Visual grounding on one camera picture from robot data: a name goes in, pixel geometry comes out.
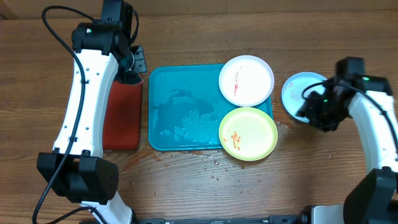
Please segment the yellow-green round plate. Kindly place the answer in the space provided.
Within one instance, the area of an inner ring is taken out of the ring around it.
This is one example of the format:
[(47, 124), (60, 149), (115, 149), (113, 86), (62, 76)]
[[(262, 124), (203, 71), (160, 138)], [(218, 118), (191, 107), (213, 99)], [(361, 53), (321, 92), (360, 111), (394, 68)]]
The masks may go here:
[(218, 136), (223, 149), (242, 161), (258, 161), (267, 157), (278, 140), (274, 120), (253, 107), (230, 111), (221, 120)]

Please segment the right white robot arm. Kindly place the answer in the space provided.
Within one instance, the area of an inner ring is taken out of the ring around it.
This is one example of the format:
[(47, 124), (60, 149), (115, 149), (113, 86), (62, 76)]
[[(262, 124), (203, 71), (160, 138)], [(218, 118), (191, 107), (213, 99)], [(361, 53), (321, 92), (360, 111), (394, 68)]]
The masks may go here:
[(324, 132), (354, 120), (366, 176), (341, 205), (311, 206), (302, 223), (397, 223), (397, 120), (388, 81), (381, 77), (331, 78), (301, 87), (297, 116)]

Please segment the light blue round plate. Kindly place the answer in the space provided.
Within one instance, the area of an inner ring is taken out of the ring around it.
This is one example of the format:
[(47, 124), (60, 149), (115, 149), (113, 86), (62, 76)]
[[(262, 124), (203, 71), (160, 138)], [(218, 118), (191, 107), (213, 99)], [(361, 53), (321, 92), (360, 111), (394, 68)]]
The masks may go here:
[(313, 72), (300, 72), (291, 76), (284, 83), (281, 91), (282, 105), (290, 117), (298, 123), (308, 123), (307, 118), (296, 116), (297, 111), (303, 106), (302, 97), (304, 89), (312, 84), (326, 81), (326, 77)]

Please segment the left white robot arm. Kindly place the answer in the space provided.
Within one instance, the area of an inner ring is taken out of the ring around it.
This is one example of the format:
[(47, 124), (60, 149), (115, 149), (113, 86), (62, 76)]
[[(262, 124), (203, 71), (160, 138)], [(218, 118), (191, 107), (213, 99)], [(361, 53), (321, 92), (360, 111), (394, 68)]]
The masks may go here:
[(51, 152), (41, 152), (37, 169), (46, 191), (78, 204), (97, 223), (136, 223), (118, 193), (118, 166), (103, 158), (103, 126), (113, 82), (138, 84), (147, 66), (135, 44), (136, 10), (125, 1), (104, 0), (100, 18), (88, 17), (72, 32), (66, 50), (74, 75), (63, 126)]

